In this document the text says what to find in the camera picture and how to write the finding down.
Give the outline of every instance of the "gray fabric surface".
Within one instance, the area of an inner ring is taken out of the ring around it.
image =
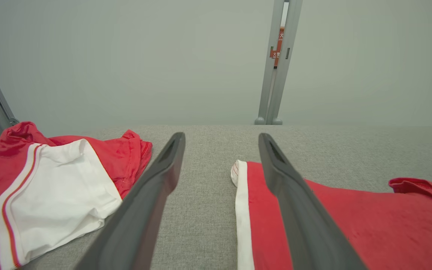
[[[257,137],[276,140],[307,179],[335,188],[392,192],[388,181],[432,181],[432,128],[355,126],[128,126],[86,133],[100,140],[125,130],[153,142],[153,159],[171,135],[186,134],[186,151],[175,191],[163,212],[152,267],[235,269],[237,263],[234,161],[260,162]],[[69,269],[100,231],[37,258],[25,269]]]

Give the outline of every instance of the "gray table surface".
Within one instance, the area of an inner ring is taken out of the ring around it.
[[[175,132],[186,151],[175,191],[168,197],[154,250],[155,269],[235,269],[237,239],[230,179],[234,161],[260,162],[258,135],[271,134],[307,179],[335,188],[392,192],[388,181],[432,181],[432,128],[368,126],[128,126],[85,133],[108,140],[125,130],[153,143],[153,158]],[[24,269],[70,269],[100,232],[41,256]]]

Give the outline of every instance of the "white fabric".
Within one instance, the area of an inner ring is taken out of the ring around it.
[[[101,228],[122,202],[85,139],[56,147],[31,145],[26,166],[0,196],[0,221],[5,200],[21,263]],[[9,244],[7,229],[0,230],[3,269],[14,265]]]
[[[231,180],[235,186],[236,235],[238,238],[238,269],[254,269],[249,216],[248,164],[237,160],[231,168]]]

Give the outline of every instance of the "clothing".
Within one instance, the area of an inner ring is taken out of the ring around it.
[[[276,197],[260,163],[237,160],[238,269],[292,269]],[[306,180],[369,269],[432,269],[432,183],[389,181],[394,193],[331,188]]]
[[[13,269],[101,228],[151,159],[128,130],[100,141],[46,138],[31,122],[0,137],[0,268]]]

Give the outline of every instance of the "folded fabric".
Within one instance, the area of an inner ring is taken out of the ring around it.
[[[278,200],[261,164],[237,160],[231,179],[238,188],[238,269],[292,269]],[[432,269],[430,181],[392,179],[395,193],[306,182],[369,269]]]
[[[101,228],[151,159],[128,130],[108,141],[46,138],[31,122],[0,137],[0,269],[15,269]]]

